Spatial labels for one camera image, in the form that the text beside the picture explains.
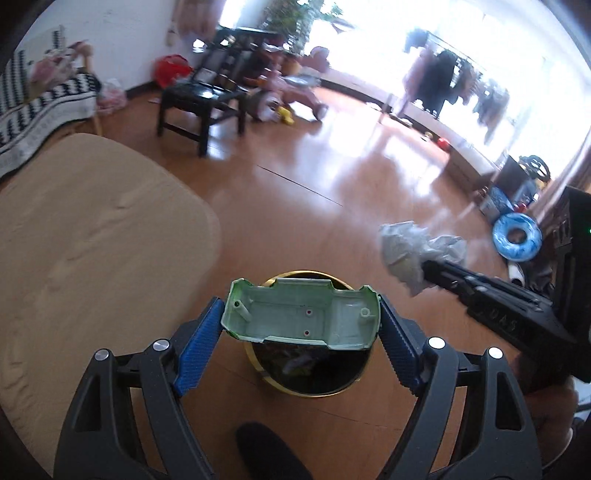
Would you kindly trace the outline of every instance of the beige cushion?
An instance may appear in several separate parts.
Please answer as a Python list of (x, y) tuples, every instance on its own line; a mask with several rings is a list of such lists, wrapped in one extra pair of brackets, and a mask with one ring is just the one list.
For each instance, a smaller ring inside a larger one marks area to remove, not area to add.
[(202, 199), (94, 135), (62, 140), (0, 193), (0, 404), (49, 473), (94, 351), (170, 336), (218, 246)]

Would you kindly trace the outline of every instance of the black furniture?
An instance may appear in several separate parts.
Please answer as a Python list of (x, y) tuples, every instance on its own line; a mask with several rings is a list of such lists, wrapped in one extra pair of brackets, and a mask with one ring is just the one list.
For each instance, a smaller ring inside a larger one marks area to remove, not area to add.
[[(158, 136), (164, 129), (199, 142), (199, 156), (207, 154), (209, 128), (232, 117), (238, 117), (238, 134), (243, 135), (246, 123), (248, 90), (239, 86), (241, 73), (253, 52), (263, 43), (277, 43), (275, 32), (251, 28), (221, 28), (207, 45), (202, 61), (187, 81), (164, 89), (158, 116)], [(178, 108), (197, 115), (201, 120), (199, 134), (166, 122), (166, 110)]]
[[(231, 100), (238, 101), (238, 108), (229, 105)], [(243, 135), (246, 124), (246, 90), (237, 87), (233, 92), (208, 85), (203, 82), (177, 83), (166, 88), (162, 92), (160, 102), (160, 114), (158, 116), (158, 136), (161, 137), (164, 129), (172, 130), (184, 137), (199, 142), (199, 156), (207, 155), (207, 143), (209, 142), (209, 127), (228, 118), (238, 117), (238, 134)], [(165, 121), (166, 110), (175, 107), (186, 112), (191, 112), (201, 119), (199, 134), (195, 134), (177, 125)], [(222, 114), (212, 118), (214, 109), (222, 111)]]

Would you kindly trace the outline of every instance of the red toy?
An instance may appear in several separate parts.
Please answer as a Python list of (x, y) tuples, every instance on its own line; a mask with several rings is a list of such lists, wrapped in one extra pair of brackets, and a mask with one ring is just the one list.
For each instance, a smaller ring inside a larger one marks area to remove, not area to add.
[(439, 137), (437, 139), (437, 146), (441, 148), (444, 152), (449, 152), (452, 148), (452, 146), (449, 144), (449, 140), (443, 137)]

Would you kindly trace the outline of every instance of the trash can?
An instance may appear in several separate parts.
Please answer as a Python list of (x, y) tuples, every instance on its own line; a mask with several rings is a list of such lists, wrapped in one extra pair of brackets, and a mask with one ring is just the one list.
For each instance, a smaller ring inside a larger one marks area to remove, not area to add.
[[(338, 278), (312, 270), (298, 270), (277, 275), (264, 283), (270, 286), (276, 278), (328, 279), (339, 290), (353, 290)], [(325, 347), (292, 345), (279, 342), (245, 342), (249, 360), (266, 382), (278, 390), (298, 397), (328, 397), (349, 388), (361, 378), (367, 365), (371, 348), (357, 351), (328, 350)], [(311, 358), (312, 366), (299, 371), (285, 372), (282, 360), (304, 352)]]

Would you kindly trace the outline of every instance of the black shoe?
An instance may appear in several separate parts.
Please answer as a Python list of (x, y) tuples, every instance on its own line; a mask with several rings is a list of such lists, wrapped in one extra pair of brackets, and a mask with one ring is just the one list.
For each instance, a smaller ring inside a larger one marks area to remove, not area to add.
[(314, 480), (285, 442), (261, 423), (241, 425), (236, 443), (252, 480)]

